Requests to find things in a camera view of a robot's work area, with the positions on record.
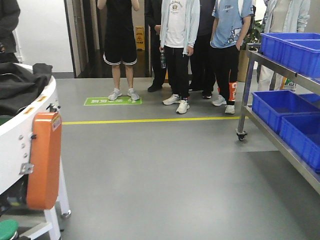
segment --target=light blue t-shirt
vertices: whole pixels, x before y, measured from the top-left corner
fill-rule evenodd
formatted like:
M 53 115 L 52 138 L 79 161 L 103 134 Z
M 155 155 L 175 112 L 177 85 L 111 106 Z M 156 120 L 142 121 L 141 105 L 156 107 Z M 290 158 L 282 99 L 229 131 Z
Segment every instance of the light blue t-shirt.
M 212 16 L 219 19 L 211 41 L 211 47 L 224 49 L 236 45 L 243 26 L 243 18 L 253 14 L 252 0 L 243 0 L 242 13 L 239 13 L 238 0 L 218 0 Z

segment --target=metal shelf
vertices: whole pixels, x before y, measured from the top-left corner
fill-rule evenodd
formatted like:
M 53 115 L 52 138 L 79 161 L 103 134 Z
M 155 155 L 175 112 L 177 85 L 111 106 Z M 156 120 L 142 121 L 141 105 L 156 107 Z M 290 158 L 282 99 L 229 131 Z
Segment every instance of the metal shelf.
M 301 87 L 308 89 L 309 91 L 315 94 L 320 95 L 320 78 L 310 78 L 303 76 L 299 73 L 290 70 L 289 68 L 286 68 L 285 66 L 279 65 L 278 63 L 268 59 L 267 57 L 263 56 L 257 51 L 248 50 L 246 54 L 253 61 L 258 62 L 269 69 L 272 69 L 276 73 L 281 74 L 282 76 L 290 79 L 291 81 L 294 81 Z
M 320 175 L 315 173 L 281 138 L 277 135 L 259 116 L 257 116 L 250 106 L 248 106 L 248 98 L 250 94 L 250 86 L 252 81 L 252 73 L 254 63 L 258 62 L 276 73 L 289 78 L 298 85 L 308 89 L 309 91 L 320 95 L 320 78 L 312 79 L 277 64 L 276 62 L 266 58 L 257 51 L 249 50 L 250 47 L 260 47 L 260 44 L 249 43 L 247 45 L 246 54 L 249 57 L 249 65 L 247 69 L 246 81 L 241 105 L 241 116 L 236 130 L 239 140 L 243 141 L 247 135 L 244 131 L 246 116 L 261 130 L 261 132 L 274 144 L 274 146 L 283 154 L 283 156 L 295 167 L 295 169 L 308 181 L 308 183 L 320 194 Z
M 241 112 L 261 130 L 261 132 L 274 144 L 274 146 L 288 159 L 294 168 L 308 181 L 320 194 L 320 175 L 315 173 L 249 106 L 243 106 Z

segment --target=hand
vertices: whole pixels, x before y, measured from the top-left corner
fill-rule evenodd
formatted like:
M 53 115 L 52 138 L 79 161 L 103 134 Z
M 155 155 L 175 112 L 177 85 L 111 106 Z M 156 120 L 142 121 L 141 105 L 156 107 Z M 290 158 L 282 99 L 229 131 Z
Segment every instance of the hand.
M 160 35 L 161 25 L 155 25 L 154 30 L 157 35 Z
M 187 55 L 188 55 L 188 56 L 191 56 L 192 54 L 194 54 L 194 48 L 188 46 L 188 47 L 186 48 L 186 52 L 187 52 Z
M 241 42 L 236 42 L 235 46 L 236 46 L 236 48 L 238 49 L 238 51 L 240 51 Z

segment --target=cart leg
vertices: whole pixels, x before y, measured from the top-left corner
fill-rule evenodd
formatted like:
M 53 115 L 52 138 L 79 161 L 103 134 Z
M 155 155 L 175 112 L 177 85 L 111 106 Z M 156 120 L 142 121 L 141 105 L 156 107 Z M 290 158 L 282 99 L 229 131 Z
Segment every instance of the cart leg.
M 59 197 L 58 201 L 61 209 L 61 216 L 63 219 L 67 219 L 71 216 L 71 210 L 69 206 L 69 200 L 67 195 L 67 187 L 64 175 L 64 169 L 60 158 L 60 176 L 59 176 Z
M 241 104 L 241 116 L 238 122 L 238 128 L 236 129 L 236 134 L 238 136 L 238 139 L 240 141 L 243 141 L 246 138 L 247 132 L 244 131 L 244 125 L 245 125 L 245 119 L 246 119 L 246 114 L 243 108 L 245 108 L 248 105 L 248 99 L 249 99 L 249 94 L 250 94 L 250 87 L 251 87 L 251 81 L 252 81 L 252 74 L 254 71 L 254 65 L 255 61 L 251 58 L 251 53 L 247 49 L 246 50 L 248 57 L 250 58 L 248 68 L 246 71 L 246 80 L 244 84 L 244 91 L 243 91 L 243 96 L 242 96 L 242 104 Z
M 49 230 L 50 240 L 59 240 L 61 237 L 60 228 L 58 224 L 58 218 L 56 208 L 53 207 L 50 210 L 44 210 L 45 220 L 52 224 L 52 228 Z

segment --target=black cloth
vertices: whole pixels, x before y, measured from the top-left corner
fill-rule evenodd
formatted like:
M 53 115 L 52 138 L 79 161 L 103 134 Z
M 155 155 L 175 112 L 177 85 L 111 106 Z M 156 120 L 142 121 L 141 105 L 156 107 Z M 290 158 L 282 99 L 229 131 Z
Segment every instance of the black cloth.
M 146 0 L 144 18 L 150 26 L 151 34 L 156 34 L 155 25 L 161 25 L 162 0 Z
M 33 73 L 12 62 L 0 63 L 0 115 L 15 116 L 48 85 L 52 66 L 33 65 Z
M 160 87 L 164 84 L 167 69 L 161 68 L 160 61 L 160 36 L 156 35 L 156 33 L 151 33 L 151 64 L 154 72 L 154 80 L 152 85 Z
M 219 86 L 219 94 L 224 97 L 227 105 L 235 105 L 230 84 L 236 83 L 238 78 L 239 50 L 236 45 L 226 48 L 210 48 L 212 69 Z
M 183 54 L 183 51 L 183 48 L 164 46 L 164 55 L 172 94 L 178 94 L 182 99 L 186 99 L 189 97 L 189 57 Z
M 9 53 L 3 52 L 3 53 L 0 53 L 0 64 L 3 64 L 3 63 L 18 64 L 19 61 L 13 52 L 9 52 Z
M 197 36 L 190 57 L 192 81 L 191 89 L 203 90 L 204 94 L 211 94 L 216 82 L 214 71 L 210 64 L 210 38 L 211 33 L 204 36 Z
M 133 65 L 137 62 L 137 47 L 131 0 L 107 0 L 106 8 L 105 61 L 110 65 Z
M 131 0 L 107 0 L 106 9 L 106 38 L 134 36 Z
M 212 33 L 212 25 L 214 24 L 214 17 L 212 12 L 215 7 L 216 0 L 200 0 L 200 19 L 198 36 L 203 36 Z
M 20 8 L 17 0 L 0 0 L 0 43 L 6 53 L 16 52 L 13 30 L 17 27 Z
M 161 68 L 160 61 L 160 36 L 156 34 L 155 25 L 161 25 L 161 5 L 162 0 L 146 0 L 145 2 L 145 21 L 150 26 L 150 52 L 151 64 L 154 72 L 152 85 L 160 87 L 164 84 L 166 78 L 166 68 Z

